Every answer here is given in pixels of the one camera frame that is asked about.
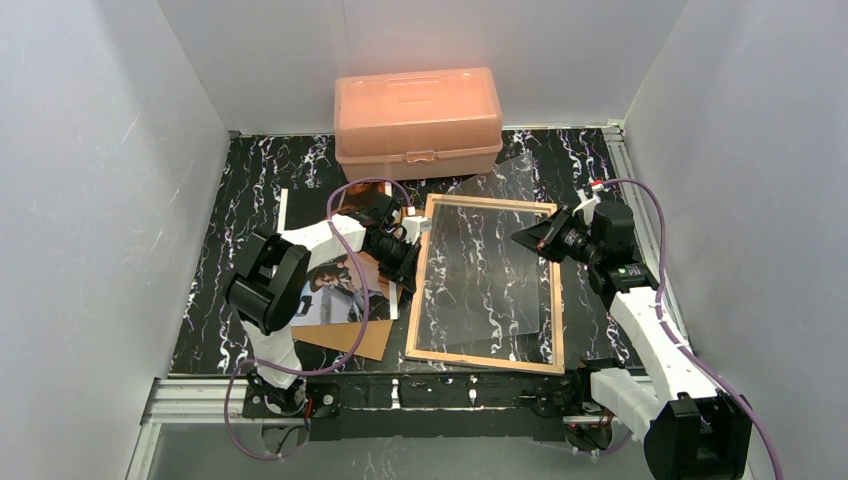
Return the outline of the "white wooden picture frame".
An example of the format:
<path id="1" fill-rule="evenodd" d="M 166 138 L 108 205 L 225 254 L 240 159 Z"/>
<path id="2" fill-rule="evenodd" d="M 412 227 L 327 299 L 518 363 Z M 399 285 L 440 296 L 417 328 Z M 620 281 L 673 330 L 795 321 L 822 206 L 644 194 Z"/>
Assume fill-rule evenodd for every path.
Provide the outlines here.
<path id="1" fill-rule="evenodd" d="M 562 375 L 557 263 L 512 240 L 556 205 L 431 194 L 405 356 L 433 363 Z"/>

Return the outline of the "brown cardboard backing board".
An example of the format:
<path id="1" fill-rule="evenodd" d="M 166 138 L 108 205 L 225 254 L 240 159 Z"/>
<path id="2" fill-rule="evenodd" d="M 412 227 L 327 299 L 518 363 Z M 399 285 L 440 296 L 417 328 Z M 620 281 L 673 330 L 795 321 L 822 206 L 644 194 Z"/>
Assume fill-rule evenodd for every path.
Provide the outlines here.
<path id="1" fill-rule="evenodd" d="M 361 279 L 362 288 L 367 289 L 366 277 Z M 394 321 L 371 321 L 369 319 L 369 297 L 365 292 L 363 318 L 357 323 L 295 326 L 292 336 L 298 344 L 324 347 L 341 352 L 351 349 L 359 357 L 380 361 L 383 358 Z"/>

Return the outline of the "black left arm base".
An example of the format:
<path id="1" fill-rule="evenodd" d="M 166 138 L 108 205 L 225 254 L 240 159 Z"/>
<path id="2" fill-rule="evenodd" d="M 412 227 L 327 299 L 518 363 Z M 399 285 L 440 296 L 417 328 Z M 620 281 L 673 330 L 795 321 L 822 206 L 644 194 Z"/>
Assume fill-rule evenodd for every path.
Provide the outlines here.
<path id="1" fill-rule="evenodd" d="M 274 387 L 255 369 L 246 376 L 242 416 L 245 418 L 334 418 L 341 408 L 335 384 L 296 380 L 288 389 Z"/>

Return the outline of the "clear acrylic sheet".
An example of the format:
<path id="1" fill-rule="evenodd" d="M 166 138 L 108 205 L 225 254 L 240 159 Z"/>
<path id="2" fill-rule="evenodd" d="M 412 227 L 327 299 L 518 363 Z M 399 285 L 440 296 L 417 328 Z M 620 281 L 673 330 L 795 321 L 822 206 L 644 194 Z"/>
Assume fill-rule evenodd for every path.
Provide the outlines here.
<path id="1" fill-rule="evenodd" d="M 431 259 L 445 279 L 434 306 L 449 346 L 540 330 L 542 268 L 511 239 L 536 219 L 502 204 L 438 206 Z"/>

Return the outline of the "printed photo with white border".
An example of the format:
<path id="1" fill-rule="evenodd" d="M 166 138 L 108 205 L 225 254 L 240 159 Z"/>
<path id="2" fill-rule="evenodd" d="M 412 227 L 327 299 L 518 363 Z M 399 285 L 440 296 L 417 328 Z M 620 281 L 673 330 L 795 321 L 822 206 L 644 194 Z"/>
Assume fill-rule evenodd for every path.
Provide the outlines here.
<path id="1" fill-rule="evenodd" d="M 331 187 L 324 190 L 283 189 L 277 230 L 300 229 L 325 219 L 327 197 L 332 191 Z M 354 261 L 346 253 L 341 253 L 307 272 L 293 325 L 357 323 L 363 318 L 365 292 L 369 297 L 371 321 L 394 321 L 398 318 L 397 287 L 379 275 L 376 260 L 364 252 L 359 252 L 357 257 L 368 288 L 362 288 Z"/>

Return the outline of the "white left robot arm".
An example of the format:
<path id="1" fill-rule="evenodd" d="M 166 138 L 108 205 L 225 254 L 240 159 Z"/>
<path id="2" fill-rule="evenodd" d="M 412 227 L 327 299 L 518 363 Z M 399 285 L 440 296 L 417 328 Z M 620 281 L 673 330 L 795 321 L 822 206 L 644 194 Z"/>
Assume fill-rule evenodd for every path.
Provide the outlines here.
<path id="1" fill-rule="evenodd" d="M 383 192 L 332 208 L 307 227 L 253 232 L 224 289 L 244 327 L 257 374 L 288 391 L 303 375 L 296 327 L 387 320 L 381 281 L 413 293 L 428 217 Z"/>

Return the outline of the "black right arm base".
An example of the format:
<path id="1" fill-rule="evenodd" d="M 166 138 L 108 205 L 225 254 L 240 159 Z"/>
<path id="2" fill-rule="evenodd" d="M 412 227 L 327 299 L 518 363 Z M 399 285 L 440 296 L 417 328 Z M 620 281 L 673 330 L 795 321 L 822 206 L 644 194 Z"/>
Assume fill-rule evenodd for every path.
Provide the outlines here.
<path id="1" fill-rule="evenodd" d="M 609 423 L 612 414 L 592 399 L 590 375 L 603 369 L 628 371 L 618 360 L 581 360 L 575 370 L 563 376 L 544 378 L 526 395 L 532 400 L 534 412 L 541 417 L 594 416 L 598 423 Z"/>

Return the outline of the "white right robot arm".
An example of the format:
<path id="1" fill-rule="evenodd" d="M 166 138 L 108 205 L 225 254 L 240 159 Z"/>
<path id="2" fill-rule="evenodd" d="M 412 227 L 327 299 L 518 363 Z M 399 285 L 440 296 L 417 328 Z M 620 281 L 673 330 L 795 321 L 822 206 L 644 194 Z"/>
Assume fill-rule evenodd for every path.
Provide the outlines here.
<path id="1" fill-rule="evenodd" d="M 640 255 L 632 210 L 617 202 L 564 206 L 512 240 L 541 258 L 586 266 L 589 283 L 621 326 L 651 379 L 648 393 L 623 368 L 594 363 L 589 393 L 641 443 L 656 479 L 740 479 L 752 421 L 742 403 L 691 358 L 661 319 L 660 284 Z"/>

